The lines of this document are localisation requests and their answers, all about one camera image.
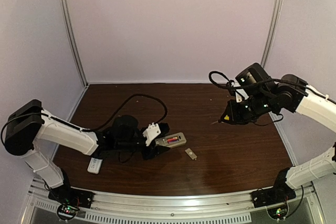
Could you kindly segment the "yellow handled screwdriver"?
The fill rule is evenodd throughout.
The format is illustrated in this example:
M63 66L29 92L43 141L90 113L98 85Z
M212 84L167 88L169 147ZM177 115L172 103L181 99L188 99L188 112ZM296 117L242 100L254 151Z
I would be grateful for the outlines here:
M231 124L230 117L228 115L222 116L220 119L218 119L217 121L213 122L212 124L217 124L217 123Z

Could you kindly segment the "grey remote control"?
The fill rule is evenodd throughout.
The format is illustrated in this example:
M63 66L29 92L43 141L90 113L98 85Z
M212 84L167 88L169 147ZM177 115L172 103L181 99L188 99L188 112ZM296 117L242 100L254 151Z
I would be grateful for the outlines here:
M177 148L187 143L186 137L182 132L157 138L154 141L157 146L164 146L168 148Z

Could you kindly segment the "grey battery cover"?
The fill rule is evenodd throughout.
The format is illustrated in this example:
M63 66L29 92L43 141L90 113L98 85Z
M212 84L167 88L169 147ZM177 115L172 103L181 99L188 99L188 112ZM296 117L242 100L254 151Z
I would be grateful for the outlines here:
M194 160L194 161L197 160L197 155L190 148L187 148L185 150L185 153L189 156L191 160Z

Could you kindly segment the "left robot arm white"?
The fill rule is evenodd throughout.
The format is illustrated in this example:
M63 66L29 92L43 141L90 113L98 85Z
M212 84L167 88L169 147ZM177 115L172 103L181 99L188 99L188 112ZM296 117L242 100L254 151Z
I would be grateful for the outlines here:
M1 129L1 141L8 153L22 157L49 188L55 189L65 187L66 174L42 154L37 140L54 142L96 159L140 152L148 160L170 150L156 143L169 131L168 124L155 122L142 129L138 125L135 117L123 115L106 129L85 129L52 115L33 99L8 117Z

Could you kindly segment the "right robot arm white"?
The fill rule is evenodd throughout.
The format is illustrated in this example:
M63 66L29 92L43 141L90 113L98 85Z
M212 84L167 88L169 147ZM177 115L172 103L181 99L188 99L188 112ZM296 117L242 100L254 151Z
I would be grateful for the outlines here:
M212 78L215 73L210 72L208 77L216 87L228 90L232 96L246 93L240 102L236 98L228 101L219 119L220 123L256 123L264 114L271 112L281 115L281 110L285 109L311 118L335 131L335 101L293 74L274 79L260 64L254 63L236 76L238 86L234 86L234 81L230 79L226 84L215 82ZM332 173L335 173L335 146L299 166L280 171L274 187L294 190Z

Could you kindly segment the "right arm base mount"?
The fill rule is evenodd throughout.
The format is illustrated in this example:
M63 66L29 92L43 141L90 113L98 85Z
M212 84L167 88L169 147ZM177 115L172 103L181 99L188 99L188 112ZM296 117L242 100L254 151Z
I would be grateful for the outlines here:
M279 204L296 198L296 193L289 187L259 188L251 192L251 198L255 208Z

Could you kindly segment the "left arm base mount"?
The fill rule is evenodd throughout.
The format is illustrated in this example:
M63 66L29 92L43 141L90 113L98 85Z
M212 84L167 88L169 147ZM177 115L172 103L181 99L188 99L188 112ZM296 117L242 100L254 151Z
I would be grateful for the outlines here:
M90 208L94 195L91 191L59 187L50 189L48 198L69 206Z

